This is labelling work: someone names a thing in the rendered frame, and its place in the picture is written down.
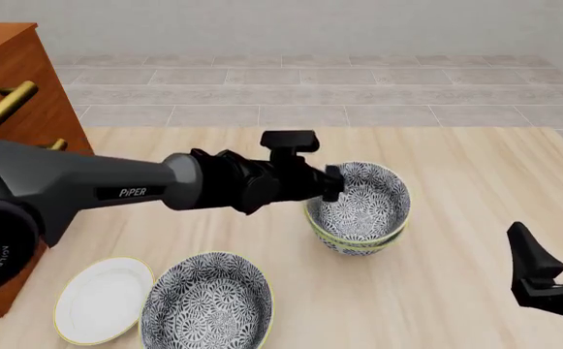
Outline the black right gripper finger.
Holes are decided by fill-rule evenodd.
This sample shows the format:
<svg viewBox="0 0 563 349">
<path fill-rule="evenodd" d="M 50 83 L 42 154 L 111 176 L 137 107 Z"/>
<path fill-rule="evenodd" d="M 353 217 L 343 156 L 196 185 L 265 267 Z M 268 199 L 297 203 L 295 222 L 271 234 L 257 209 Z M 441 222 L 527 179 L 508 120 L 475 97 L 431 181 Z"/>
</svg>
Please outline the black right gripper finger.
<svg viewBox="0 0 563 349">
<path fill-rule="evenodd" d="M 513 281 L 553 281 L 563 272 L 563 264 L 538 243 L 523 223 L 513 223 L 507 237 L 513 259 Z"/>
</svg>

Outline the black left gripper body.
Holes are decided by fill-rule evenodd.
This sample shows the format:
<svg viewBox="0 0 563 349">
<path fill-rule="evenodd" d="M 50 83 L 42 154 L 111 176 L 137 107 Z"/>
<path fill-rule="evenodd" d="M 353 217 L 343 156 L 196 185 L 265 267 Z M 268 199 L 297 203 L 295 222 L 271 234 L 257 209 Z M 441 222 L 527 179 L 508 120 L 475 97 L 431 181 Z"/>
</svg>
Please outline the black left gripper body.
<svg viewBox="0 0 563 349">
<path fill-rule="evenodd" d="M 343 192 L 343 175 L 337 166 L 326 165 L 322 185 L 322 200 L 326 203 L 337 202 L 339 194 Z"/>
</svg>

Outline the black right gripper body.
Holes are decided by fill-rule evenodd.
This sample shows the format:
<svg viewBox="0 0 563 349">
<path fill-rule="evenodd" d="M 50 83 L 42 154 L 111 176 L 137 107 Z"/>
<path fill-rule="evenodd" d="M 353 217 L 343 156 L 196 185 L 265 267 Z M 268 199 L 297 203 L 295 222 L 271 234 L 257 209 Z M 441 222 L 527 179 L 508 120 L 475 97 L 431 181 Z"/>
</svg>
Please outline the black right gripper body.
<svg viewBox="0 0 563 349">
<path fill-rule="evenodd" d="M 563 284 L 550 280 L 521 278 L 512 281 L 512 293 L 521 307 L 531 307 L 563 316 Z"/>
</svg>

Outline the black white patterned bowl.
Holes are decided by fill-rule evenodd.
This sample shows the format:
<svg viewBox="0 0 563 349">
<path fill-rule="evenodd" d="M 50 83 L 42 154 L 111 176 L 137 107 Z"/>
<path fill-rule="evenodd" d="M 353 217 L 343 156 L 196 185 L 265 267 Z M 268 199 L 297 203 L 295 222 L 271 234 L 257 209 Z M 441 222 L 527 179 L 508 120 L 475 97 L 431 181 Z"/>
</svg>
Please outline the black white patterned bowl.
<svg viewBox="0 0 563 349">
<path fill-rule="evenodd" d="M 308 200 L 304 209 L 310 225 L 350 246 L 378 246 L 406 228 L 411 195 L 400 176 L 371 162 L 336 166 L 344 177 L 344 191 L 335 203 Z"/>
<path fill-rule="evenodd" d="M 318 240 L 323 243 L 328 249 L 331 249 L 332 251 L 338 252 L 342 255 L 350 256 L 374 255 L 375 253 L 382 251 L 386 247 L 391 246 L 396 240 L 399 240 L 399 238 L 405 231 L 405 229 L 401 229 L 400 232 L 395 233 L 391 238 L 378 246 L 350 246 L 347 243 L 336 242 L 332 238 L 326 238 L 325 235 L 320 232 L 318 226 L 315 226 L 313 224 L 311 224 L 310 226 Z"/>
<path fill-rule="evenodd" d="M 231 252 L 204 252 L 153 284 L 139 318 L 141 349 L 262 349 L 273 316 L 261 270 Z"/>
</svg>

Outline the black plate on stalk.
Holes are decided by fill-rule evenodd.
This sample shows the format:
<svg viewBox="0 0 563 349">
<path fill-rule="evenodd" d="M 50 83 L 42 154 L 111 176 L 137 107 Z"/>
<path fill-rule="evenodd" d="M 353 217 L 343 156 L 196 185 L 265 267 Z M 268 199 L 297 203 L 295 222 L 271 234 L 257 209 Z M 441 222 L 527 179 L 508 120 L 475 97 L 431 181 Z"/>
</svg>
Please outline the black plate on stalk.
<svg viewBox="0 0 563 349">
<path fill-rule="evenodd" d="M 313 130 L 264 131 L 260 145 L 270 150 L 269 160 L 278 162 L 297 156 L 297 153 L 314 153 L 320 142 Z"/>
</svg>

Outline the white plate with yellow rim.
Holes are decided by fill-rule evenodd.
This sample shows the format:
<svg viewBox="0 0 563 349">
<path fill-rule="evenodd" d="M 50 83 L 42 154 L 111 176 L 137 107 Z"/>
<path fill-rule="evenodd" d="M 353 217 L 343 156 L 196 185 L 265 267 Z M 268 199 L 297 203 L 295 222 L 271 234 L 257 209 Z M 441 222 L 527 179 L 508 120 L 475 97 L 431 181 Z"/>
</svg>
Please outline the white plate with yellow rim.
<svg viewBox="0 0 563 349">
<path fill-rule="evenodd" d="M 155 282 L 133 257 L 111 257 L 86 267 L 66 284 L 53 310 L 58 335 L 74 345 L 110 342 L 133 328 Z"/>
</svg>

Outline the wooden cabinet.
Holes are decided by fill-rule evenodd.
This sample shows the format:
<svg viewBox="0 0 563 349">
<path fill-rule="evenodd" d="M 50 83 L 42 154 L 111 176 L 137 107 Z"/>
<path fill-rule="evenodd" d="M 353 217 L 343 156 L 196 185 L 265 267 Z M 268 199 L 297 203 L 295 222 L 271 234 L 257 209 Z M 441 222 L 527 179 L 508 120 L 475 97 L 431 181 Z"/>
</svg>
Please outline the wooden cabinet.
<svg viewBox="0 0 563 349">
<path fill-rule="evenodd" d="M 66 151 L 90 155 L 93 149 L 41 43 L 34 23 L 0 23 L 0 89 L 31 80 L 39 91 L 0 125 L 0 140 L 39 145 L 56 139 Z M 47 249 L 18 217 L 0 212 L 0 317 Z"/>
</svg>

